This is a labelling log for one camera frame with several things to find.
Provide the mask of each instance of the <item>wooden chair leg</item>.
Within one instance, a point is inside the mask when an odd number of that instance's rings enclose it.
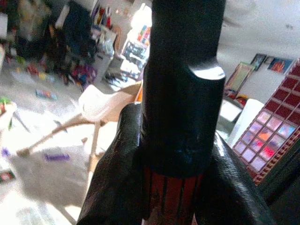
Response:
[[[59,133],[60,131],[65,130],[70,127],[82,125],[82,124],[93,124],[93,122],[88,121],[81,114],[78,114],[75,117],[73,117],[72,119],[68,120],[66,123],[62,124],[61,126],[57,127],[56,129],[54,129],[50,134],[41,138],[39,141],[34,143],[32,146],[22,149],[22,150],[18,150],[17,155],[25,157],[25,156],[29,155],[35,147],[37,147],[41,143],[44,143],[45,141],[47,141],[49,138],[53,137],[55,134]]]

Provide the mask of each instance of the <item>red label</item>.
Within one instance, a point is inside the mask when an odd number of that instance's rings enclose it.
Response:
[[[190,225],[202,174],[190,178],[166,177],[144,169],[144,224]]]

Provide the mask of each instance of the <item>poster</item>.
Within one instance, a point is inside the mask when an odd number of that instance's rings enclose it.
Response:
[[[293,60],[274,58],[271,64],[269,65],[268,69],[284,74],[286,70],[290,67],[292,62]]]
[[[267,55],[264,54],[255,55],[254,59],[251,62],[251,65],[255,66],[254,71],[257,71],[259,69],[259,67],[261,66],[261,64],[263,63],[266,57]]]

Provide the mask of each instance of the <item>picture frame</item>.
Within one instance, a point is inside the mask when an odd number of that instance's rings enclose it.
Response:
[[[293,60],[274,58],[268,69],[277,73],[284,74],[293,63]]]
[[[267,64],[267,65],[270,65],[273,60],[274,60],[273,56],[268,56],[263,63]]]
[[[255,66],[253,65],[250,65],[245,62],[239,63],[234,73],[231,75],[231,77],[228,79],[225,85],[224,95],[226,97],[235,99],[241,87],[243,86],[245,81],[250,77],[254,69]]]
[[[262,63],[266,59],[267,55],[265,54],[259,54],[257,53],[255,57],[253,58],[252,62],[250,63],[251,65],[255,66],[254,71],[257,71],[259,67],[261,67]]]

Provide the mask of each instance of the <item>white plastic chair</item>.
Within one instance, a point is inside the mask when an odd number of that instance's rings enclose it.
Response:
[[[50,134],[41,138],[28,148],[17,151],[19,156],[29,155],[35,147],[53,137],[60,131],[82,124],[94,124],[94,137],[90,154],[89,171],[94,171],[98,160],[104,153],[96,155],[99,129],[109,121],[118,121],[121,110],[129,103],[136,100],[136,96],[142,88],[142,83],[137,82],[127,88],[121,89],[111,95],[102,93],[94,85],[90,85],[79,97],[79,106],[82,112],[66,123],[54,129]]]

